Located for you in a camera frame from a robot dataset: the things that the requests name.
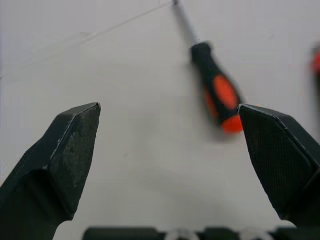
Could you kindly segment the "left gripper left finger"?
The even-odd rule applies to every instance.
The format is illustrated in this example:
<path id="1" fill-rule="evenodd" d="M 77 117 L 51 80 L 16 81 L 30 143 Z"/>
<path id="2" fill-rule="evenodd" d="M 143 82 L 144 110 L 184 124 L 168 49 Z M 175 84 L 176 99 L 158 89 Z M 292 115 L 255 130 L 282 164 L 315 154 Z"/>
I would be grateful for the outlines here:
<path id="1" fill-rule="evenodd" d="M 51 240 L 74 218 L 90 171 L 101 105 L 58 114 L 0 187 L 0 237 Z"/>

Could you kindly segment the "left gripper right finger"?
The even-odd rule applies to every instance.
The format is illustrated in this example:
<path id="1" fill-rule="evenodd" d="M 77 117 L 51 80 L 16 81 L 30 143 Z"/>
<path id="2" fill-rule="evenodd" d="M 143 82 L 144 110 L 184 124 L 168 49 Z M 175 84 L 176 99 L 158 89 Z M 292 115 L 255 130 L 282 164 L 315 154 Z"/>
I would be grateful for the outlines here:
<path id="1" fill-rule="evenodd" d="M 238 113 L 251 164 L 269 202 L 293 228 L 275 240 L 320 238 L 320 145 L 290 115 L 249 104 Z"/>

